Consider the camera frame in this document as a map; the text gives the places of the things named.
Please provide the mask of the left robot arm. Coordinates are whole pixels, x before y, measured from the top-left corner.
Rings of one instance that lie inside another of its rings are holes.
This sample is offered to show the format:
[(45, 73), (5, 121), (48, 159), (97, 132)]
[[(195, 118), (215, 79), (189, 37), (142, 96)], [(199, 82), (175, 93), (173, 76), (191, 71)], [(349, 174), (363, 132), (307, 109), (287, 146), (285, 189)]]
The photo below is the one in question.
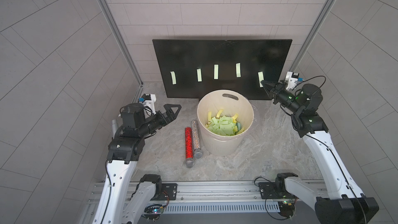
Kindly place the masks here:
[(114, 133), (105, 162), (106, 179), (93, 218), (95, 224), (135, 224), (148, 203), (162, 192), (159, 175), (146, 174), (128, 204), (125, 203), (130, 180), (145, 146), (145, 140), (173, 122), (181, 105), (165, 104), (164, 112), (154, 112), (142, 103), (121, 107), (123, 124)]

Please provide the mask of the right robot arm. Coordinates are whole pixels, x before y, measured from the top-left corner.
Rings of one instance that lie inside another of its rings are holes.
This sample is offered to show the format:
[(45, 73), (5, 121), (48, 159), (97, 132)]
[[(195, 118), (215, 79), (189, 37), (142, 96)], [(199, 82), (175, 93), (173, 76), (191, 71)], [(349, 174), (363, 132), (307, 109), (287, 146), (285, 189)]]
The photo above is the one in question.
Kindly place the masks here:
[(279, 173), (272, 184), (274, 194), (302, 200), (322, 224), (367, 224), (379, 211), (378, 203), (364, 194), (338, 155), (329, 129), (317, 113), (323, 100), (320, 87), (305, 84), (292, 93), (285, 83), (263, 80), (261, 84), (274, 104), (290, 111), (292, 126), (312, 152), (326, 186), (322, 192), (294, 173)]

